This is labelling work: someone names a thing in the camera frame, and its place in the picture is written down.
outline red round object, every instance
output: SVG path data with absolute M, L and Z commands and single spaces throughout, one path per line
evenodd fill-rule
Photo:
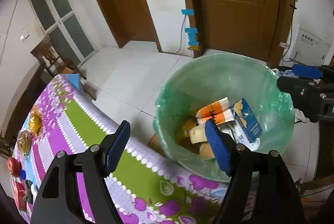
M 7 167 L 8 167 L 9 173 L 12 174 L 14 177 L 20 176 L 21 165 L 18 162 L 18 160 L 16 160 L 13 157 L 8 158 Z

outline glass door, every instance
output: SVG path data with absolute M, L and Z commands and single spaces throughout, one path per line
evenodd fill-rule
M 78 65 L 94 48 L 84 33 L 68 0 L 30 0 L 55 50 Z

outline tablecloth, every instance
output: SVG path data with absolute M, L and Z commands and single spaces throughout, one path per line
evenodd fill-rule
M 36 101 L 42 115 L 42 133 L 33 138 L 29 156 L 24 158 L 15 146 L 13 157 L 37 187 L 53 157 L 85 151 L 99 144 L 106 134 L 115 133 L 118 124 L 80 94 L 62 75 L 47 85 Z M 27 128 L 26 119 L 22 129 Z M 12 184 L 19 178 L 11 177 Z M 227 185 L 201 178 L 130 137 L 115 172 L 105 179 L 112 200 L 125 224 L 208 223 L 217 213 Z M 94 221 L 82 173 L 77 184 L 85 218 Z M 250 191 L 245 214 L 253 206 Z M 33 205 L 20 211 L 29 223 Z

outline orange and white wrapper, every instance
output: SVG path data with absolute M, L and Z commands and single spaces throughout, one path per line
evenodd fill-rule
M 212 118 L 216 124 L 233 121 L 234 116 L 228 106 L 228 98 L 226 97 L 198 110 L 196 114 L 198 125 L 205 124 L 210 118 Z

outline green trash bag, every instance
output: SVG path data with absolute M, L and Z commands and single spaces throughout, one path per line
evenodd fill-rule
M 205 159 L 176 143 L 175 134 L 189 111 L 228 97 L 230 105 L 245 98 L 262 127 L 257 152 L 283 154 L 294 127 L 290 94 L 281 92 L 267 66 L 238 54 L 212 54 L 179 69 L 161 89 L 153 128 L 165 154 L 191 172 L 219 182 L 230 178 L 215 159 Z

